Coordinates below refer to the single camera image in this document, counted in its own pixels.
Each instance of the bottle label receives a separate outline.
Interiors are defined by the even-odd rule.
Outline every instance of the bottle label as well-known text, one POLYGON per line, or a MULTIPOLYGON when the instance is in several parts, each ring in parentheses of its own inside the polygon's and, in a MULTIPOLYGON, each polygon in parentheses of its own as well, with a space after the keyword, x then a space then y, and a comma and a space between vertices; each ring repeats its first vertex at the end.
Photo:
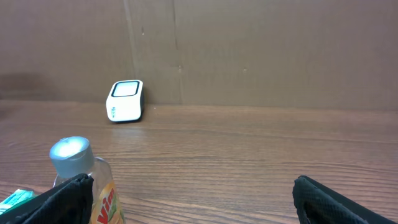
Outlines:
POLYGON ((108 183, 98 200, 96 201, 93 211, 91 212, 92 224, 123 224, 124 215, 114 181, 108 183))

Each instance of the black base of white device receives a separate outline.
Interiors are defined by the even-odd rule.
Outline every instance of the black base of white device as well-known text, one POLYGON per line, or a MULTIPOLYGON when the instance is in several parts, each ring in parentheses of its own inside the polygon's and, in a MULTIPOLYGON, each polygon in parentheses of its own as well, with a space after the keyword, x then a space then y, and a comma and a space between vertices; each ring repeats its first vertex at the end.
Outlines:
POLYGON ((144 83, 124 80, 113 84, 106 99, 108 118, 114 122, 137 121, 144 111, 144 83))

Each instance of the wooden tabletop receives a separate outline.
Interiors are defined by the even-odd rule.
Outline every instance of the wooden tabletop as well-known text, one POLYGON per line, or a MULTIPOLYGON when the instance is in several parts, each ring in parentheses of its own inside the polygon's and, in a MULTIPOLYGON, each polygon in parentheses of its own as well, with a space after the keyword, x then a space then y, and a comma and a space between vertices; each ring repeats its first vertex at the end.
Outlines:
POLYGON ((0 200, 51 188, 67 136, 111 164, 128 223, 298 223, 300 175, 398 222, 396 111, 147 105, 113 124, 104 104, 1 100, 0 200))

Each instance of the light blue bottle cap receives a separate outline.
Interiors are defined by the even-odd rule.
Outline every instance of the light blue bottle cap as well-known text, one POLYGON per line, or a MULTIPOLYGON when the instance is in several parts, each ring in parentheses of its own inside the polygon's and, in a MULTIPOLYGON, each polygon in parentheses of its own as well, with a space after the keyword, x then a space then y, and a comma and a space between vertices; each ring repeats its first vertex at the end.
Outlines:
POLYGON ((85 173, 94 165, 94 155, 87 138, 63 138, 50 150, 52 164, 60 177, 71 178, 85 173))

